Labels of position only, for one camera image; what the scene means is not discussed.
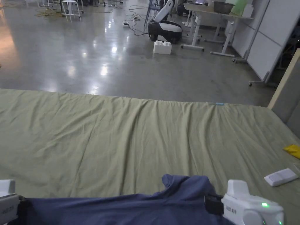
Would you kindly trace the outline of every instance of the concrete floor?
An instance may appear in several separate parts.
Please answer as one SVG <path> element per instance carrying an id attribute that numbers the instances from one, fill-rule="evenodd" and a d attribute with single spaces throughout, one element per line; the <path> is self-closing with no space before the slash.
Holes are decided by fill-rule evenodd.
<path id="1" fill-rule="evenodd" d="M 146 2 L 125 0 L 123 6 Z M 131 14 L 125 10 L 134 8 L 139 7 L 99 13 L 112 8 L 89 6 L 82 22 L 77 18 L 72 23 L 62 17 L 34 16 L 38 8 L 33 3 L 29 8 L 0 8 L 0 88 L 268 105 L 275 90 L 249 87 L 248 81 L 258 77 L 247 64 L 209 53 L 220 51 L 219 44 L 201 41 L 205 52 L 173 45 L 171 55 L 153 54 L 148 35 L 135 36 L 122 24 Z M 134 28 L 143 30 L 143 23 Z M 200 32 L 204 38 L 213 35 Z"/>

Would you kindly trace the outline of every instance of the yellow cable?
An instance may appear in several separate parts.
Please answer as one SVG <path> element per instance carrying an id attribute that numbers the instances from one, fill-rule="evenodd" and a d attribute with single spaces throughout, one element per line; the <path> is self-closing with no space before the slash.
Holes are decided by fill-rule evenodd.
<path id="1" fill-rule="evenodd" d="M 38 14 L 35 14 L 36 17 L 62 17 L 61 13 L 51 9 L 36 9 L 35 11 L 38 12 Z"/>

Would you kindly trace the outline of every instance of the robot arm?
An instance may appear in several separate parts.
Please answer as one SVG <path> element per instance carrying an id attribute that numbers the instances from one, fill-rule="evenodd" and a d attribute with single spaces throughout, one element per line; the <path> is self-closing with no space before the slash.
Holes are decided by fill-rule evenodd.
<path id="1" fill-rule="evenodd" d="M 168 0 L 165 6 L 157 13 L 154 18 L 154 21 L 159 23 L 162 19 L 172 10 L 173 7 L 173 0 Z"/>
<path id="2" fill-rule="evenodd" d="M 229 180 L 227 193 L 206 196 L 209 213 L 223 215 L 236 225 L 283 225 L 283 208 L 276 202 L 250 195 L 245 181 Z"/>

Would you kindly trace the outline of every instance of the white robot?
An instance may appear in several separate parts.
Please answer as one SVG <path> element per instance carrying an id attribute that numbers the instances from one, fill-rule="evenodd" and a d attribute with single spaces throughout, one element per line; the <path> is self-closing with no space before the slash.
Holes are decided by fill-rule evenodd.
<path id="1" fill-rule="evenodd" d="M 220 202 L 206 200 L 206 210 L 208 204 L 212 211 L 216 211 L 216 206 L 221 206 L 219 212 L 236 225 L 284 224 L 283 208 L 276 202 L 250 195 L 245 181 L 229 180 L 227 193 Z M 19 196 L 15 193 L 15 182 L 0 180 L 0 225 L 17 218 L 19 203 Z"/>
<path id="2" fill-rule="evenodd" d="M 163 18 L 172 10 L 173 0 L 168 0 L 165 6 L 157 13 L 154 20 L 148 24 L 148 34 L 151 41 L 169 41 L 177 43 L 182 38 L 182 28 L 171 21 L 163 21 Z"/>
<path id="3" fill-rule="evenodd" d="M 223 216 L 236 225 L 282 225 L 283 208 L 276 202 L 249 194 L 245 181 L 229 180 L 221 199 Z"/>

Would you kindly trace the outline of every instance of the chair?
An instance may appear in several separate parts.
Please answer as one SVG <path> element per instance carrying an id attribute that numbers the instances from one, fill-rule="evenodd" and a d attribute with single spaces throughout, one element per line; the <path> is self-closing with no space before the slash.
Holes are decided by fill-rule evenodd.
<path id="1" fill-rule="evenodd" d="M 157 0 L 155 0 L 155 4 L 153 4 L 153 0 L 149 0 L 149 6 L 148 6 L 148 10 L 147 10 L 147 15 L 146 15 L 144 27 L 146 26 L 146 24 L 147 24 L 147 22 L 148 22 L 149 15 L 150 15 L 150 11 L 151 11 L 151 10 L 154 10 L 155 13 L 156 13 L 156 11 L 158 11 L 158 10 L 161 9 L 161 7 L 160 7 L 160 6 L 157 6 L 157 5 L 158 5 Z"/>
<path id="2" fill-rule="evenodd" d="M 64 7 L 64 3 L 67 3 L 67 6 L 68 6 L 68 12 L 69 12 L 69 13 L 66 13 L 66 10 L 65 10 L 65 7 Z M 72 4 L 75 4 L 75 5 L 77 6 L 77 9 L 75 9 L 75 11 L 78 11 L 78 14 L 73 13 L 73 10 L 72 10 Z M 67 15 L 70 15 L 70 21 L 71 21 L 71 22 L 72 22 L 71 15 L 73 15 L 74 18 L 75 18 L 75 16 L 79 16 L 79 19 L 80 19 L 80 21 L 81 21 L 80 10 L 79 10 L 77 1 L 75 1 L 75 0 L 63 0 L 63 1 L 62 1 L 62 8 L 63 8 L 63 10 L 64 10 L 64 15 L 66 16 L 67 21 L 68 21 Z"/>

